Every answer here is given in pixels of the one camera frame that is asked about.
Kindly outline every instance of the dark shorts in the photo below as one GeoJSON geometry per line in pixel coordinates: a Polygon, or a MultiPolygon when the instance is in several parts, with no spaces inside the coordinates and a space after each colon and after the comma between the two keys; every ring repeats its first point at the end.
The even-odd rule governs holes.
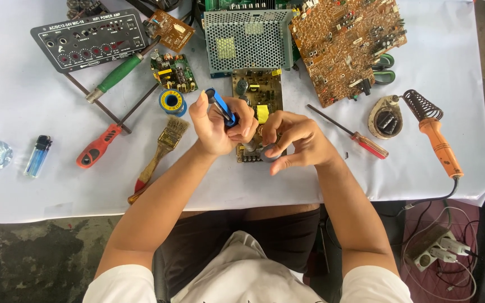
{"type": "Polygon", "coordinates": [[[252,235],[267,258],[305,273],[319,224],[319,208],[284,217],[244,221],[244,210],[207,211],[180,219],[160,246],[168,298],[192,281],[235,231],[252,235]]]}

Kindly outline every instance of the metal perforated cover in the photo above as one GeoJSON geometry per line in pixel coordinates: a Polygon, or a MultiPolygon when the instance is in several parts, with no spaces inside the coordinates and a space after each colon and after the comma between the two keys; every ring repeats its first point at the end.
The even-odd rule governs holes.
{"type": "Polygon", "coordinates": [[[249,67],[291,67],[288,24],[297,14],[292,10],[204,12],[211,74],[249,67]]]}

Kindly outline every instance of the green screwdriver handle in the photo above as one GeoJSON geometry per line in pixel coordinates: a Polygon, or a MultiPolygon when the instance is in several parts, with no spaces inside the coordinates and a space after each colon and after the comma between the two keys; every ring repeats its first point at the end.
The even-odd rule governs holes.
{"type": "Polygon", "coordinates": [[[103,93],[107,92],[110,88],[114,87],[119,81],[123,80],[141,61],[143,57],[134,54],[132,58],[123,62],[116,69],[114,69],[101,84],[97,86],[103,93]]]}

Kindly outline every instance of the red screwdriver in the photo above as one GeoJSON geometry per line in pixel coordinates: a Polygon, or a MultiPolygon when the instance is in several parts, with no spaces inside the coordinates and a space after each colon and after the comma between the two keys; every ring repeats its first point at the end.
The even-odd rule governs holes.
{"type": "Polygon", "coordinates": [[[365,136],[361,135],[359,132],[352,132],[347,128],[343,127],[340,123],[334,121],[326,114],[320,112],[317,108],[313,107],[312,105],[307,104],[309,108],[311,108],[314,112],[323,116],[323,118],[329,120],[330,122],[334,123],[337,127],[340,127],[344,130],[347,134],[351,135],[351,140],[357,141],[358,145],[366,148],[366,150],[374,155],[376,155],[379,159],[385,159],[388,157],[388,152],[384,150],[381,146],[375,144],[372,140],[366,138],[365,136]]]}
{"type": "Polygon", "coordinates": [[[119,135],[122,131],[121,125],[125,123],[125,120],[131,116],[132,113],[147,99],[149,95],[158,87],[158,84],[153,86],[146,94],[143,96],[141,100],[131,108],[131,110],[120,120],[117,124],[110,124],[108,129],[100,135],[98,139],[89,143],[89,145],[81,152],[81,154],[76,159],[76,164],[81,168],[90,168],[95,164],[102,155],[106,152],[108,145],[113,141],[117,135],[119,135]]]}

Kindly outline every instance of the paintbrush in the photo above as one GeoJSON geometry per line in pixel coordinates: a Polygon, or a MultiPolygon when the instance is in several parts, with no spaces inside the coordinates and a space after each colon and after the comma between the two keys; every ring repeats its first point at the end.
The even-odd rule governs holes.
{"type": "Polygon", "coordinates": [[[128,203],[132,205],[138,197],[145,191],[146,185],[151,179],[152,173],[155,171],[158,162],[177,147],[181,137],[190,126],[190,123],[184,121],[173,115],[168,116],[168,125],[164,128],[160,137],[158,137],[158,146],[156,148],[155,156],[147,167],[141,172],[134,186],[134,194],[128,197],[128,203]]]}

